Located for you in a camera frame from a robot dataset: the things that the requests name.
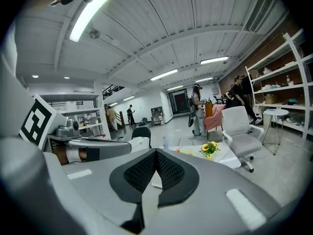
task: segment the shelf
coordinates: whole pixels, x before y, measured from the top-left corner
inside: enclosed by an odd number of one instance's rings
[[[281,90],[288,90],[288,89],[294,89],[294,88],[300,88],[300,87],[303,87],[303,84],[296,84],[296,85],[285,86],[285,87],[280,87],[280,88],[275,88],[275,89],[258,91],[258,92],[254,92],[254,94],[268,93],[268,92],[281,91]]]
[[[308,129],[308,134],[313,136],[313,127],[311,127],[310,129]]]
[[[92,109],[79,109],[79,110],[69,110],[69,111],[59,111],[62,115],[78,115],[84,113],[92,113],[99,111],[100,108],[92,108]]]
[[[308,55],[308,56],[306,56],[304,58],[301,58],[301,61],[302,62],[307,62],[307,63],[313,62],[313,54],[310,54],[310,55]]]
[[[278,47],[276,50],[271,52],[269,55],[261,59],[259,62],[256,64],[252,65],[248,70],[258,70],[265,65],[273,62],[277,58],[283,56],[287,52],[291,51],[291,48],[287,42],[284,42],[280,47]]]
[[[293,61],[289,64],[286,64],[284,67],[282,68],[279,68],[277,70],[274,70],[273,72],[271,73],[268,73],[268,74],[265,74],[263,76],[260,76],[260,77],[257,77],[255,79],[252,79],[251,82],[255,82],[255,81],[262,81],[264,79],[268,79],[270,77],[274,77],[274,76],[277,76],[279,74],[282,74],[282,73],[285,73],[285,72],[288,72],[288,71],[291,71],[293,69],[296,69],[298,68],[298,63]]]
[[[102,123],[95,123],[95,124],[86,125],[86,126],[83,126],[83,127],[79,127],[78,130],[84,130],[84,129],[92,128],[92,127],[95,127],[95,126],[99,126],[101,124]]]
[[[296,41],[298,44],[303,43],[305,41],[304,30],[300,29],[291,37],[291,40]]]
[[[46,102],[92,101],[99,95],[95,93],[42,93],[39,95]]]
[[[296,109],[296,110],[305,110],[305,106],[301,104],[297,105],[288,105],[288,104],[255,104],[255,106],[263,106],[263,107],[281,107],[286,109]]]
[[[277,121],[278,124],[282,124],[282,121],[281,120],[278,120]],[[292,128],[292,129],[295,129],[297,131],[301,131],[303,132],[304,131],[304,128],[302,125],[295,125],[295,124],[292,124],[292,123],[286,123],[284,122],[284,127],[289,127],[289,128]]]

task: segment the pink armchair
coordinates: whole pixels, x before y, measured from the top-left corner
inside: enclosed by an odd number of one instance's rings
[[[206,137],[207,137],[207,139],[209,139],[208,130],[211,130],[214,127],[217,130],[218,126],[221,126],[222,130],[223,130],[223,126],[222,126],[222,110],[225,108],[225,106],[226,106],[225,104],[215,104],[213,106],[213,110],[212,110],[212,115],[213,116],[206,117],[204,119],[204,127],[206,129]]]

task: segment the recessed light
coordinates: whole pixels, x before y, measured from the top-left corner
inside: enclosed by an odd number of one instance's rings
[[[152,81],[155,81],[155,80],[160,79],[160,78],[162,78],[162,77],[165,77],[165,76],[168,76],[168,75],[174,74],[174,73],[176,73],[177,71],[178,71],[177,69],[175,69],[175,70],[171,70],[171,71],[169,71],[169,72],[167,72],[167,73],[164,73],[164,74],[162,74],[162,75],[159,75],[159,76],[153,77],[153,78],[151,78],[151,80],[152,80]]]
[[[228,58],[229,58],[228,56],[226,56],[226,57],[211,58],[211,59],[202,60],[200,63],[201,63],[202,65],[205,65],[205,64],[209,64],[209,63],[218,62],[218,61],[224,61],[224,60],[227,60]]]
[[[213,77],[208,77],[208,78],[200,79],[200,80],[197,80],[196,83],[203,82],[203,81],[206,81],[206,80],[211,80],[211,79],[213,79]]]
[[[134,97],[135,97],[135,96],[130,96],[130,97],[126,98],[126,99],[123,99],[123,101],[127,101],[127,100],[129,100],[129,99],[134,98]]]
[[[179,85],[179,86],[176,86],[176,87],[173,87],[173,88],[167,89],[167,90],[168,90],[168,91],[172,91],[172,90],[176,90],[176,89],[181,88],[181,87],[182,87],[182,85]]]
[[[78,42],[79,38],[81,37],[84,29],[86,28],[87,24],[92,19],[93,15],[100,9],[100,7],[106,2],[107,0],[93,0],[92,2],[88,3],[84,8],[83,12],[80,14],[69,39]]]

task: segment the black chair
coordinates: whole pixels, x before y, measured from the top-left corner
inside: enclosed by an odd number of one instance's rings
[[[137,137],[143,137],[143,138],[149,138],[149,148],[151,149],[151,131],[148,127],[138,127],[134,129],[132,134],[132,140],[133,138]]]

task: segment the plastic bottle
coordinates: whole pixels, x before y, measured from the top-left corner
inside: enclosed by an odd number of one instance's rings
[[[168,143],[167,143],[166,137],[163,137],[163,148],[164,150],[168,150]]]

